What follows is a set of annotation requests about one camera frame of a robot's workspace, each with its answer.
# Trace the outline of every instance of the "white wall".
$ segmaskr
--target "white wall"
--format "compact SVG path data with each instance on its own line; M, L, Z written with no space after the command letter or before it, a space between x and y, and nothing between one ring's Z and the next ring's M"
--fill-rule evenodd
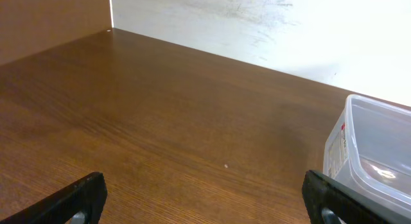
M411 105L411 0L112 0L114 27Z

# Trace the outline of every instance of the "container label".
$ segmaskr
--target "container label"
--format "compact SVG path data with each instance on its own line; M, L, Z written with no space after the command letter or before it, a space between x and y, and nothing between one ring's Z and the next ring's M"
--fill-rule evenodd
M328 150L328 159L327 176L335 178L348 159L347 141L345 139L345 123L342 124L341 131L337 134L333 144Z

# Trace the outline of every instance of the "transparent food container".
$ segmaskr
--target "transparent food container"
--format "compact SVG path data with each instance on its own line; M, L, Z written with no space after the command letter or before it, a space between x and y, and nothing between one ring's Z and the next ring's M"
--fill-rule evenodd
M411 111L348 96L326 142L323 173L411 218Z

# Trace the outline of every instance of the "wooden tabletop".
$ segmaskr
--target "wooden tabletop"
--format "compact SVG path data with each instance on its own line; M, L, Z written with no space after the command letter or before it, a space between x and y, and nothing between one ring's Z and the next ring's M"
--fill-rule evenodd
M101 171L100 223L308 223L348 94L121 30L1 66L0 219Z

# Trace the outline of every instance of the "clear plastic container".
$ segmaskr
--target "clear plastic container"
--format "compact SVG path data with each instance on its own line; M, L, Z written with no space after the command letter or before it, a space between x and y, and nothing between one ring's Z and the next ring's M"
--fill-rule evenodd
M323 173L411 218L411 111L348 96L326 142Z

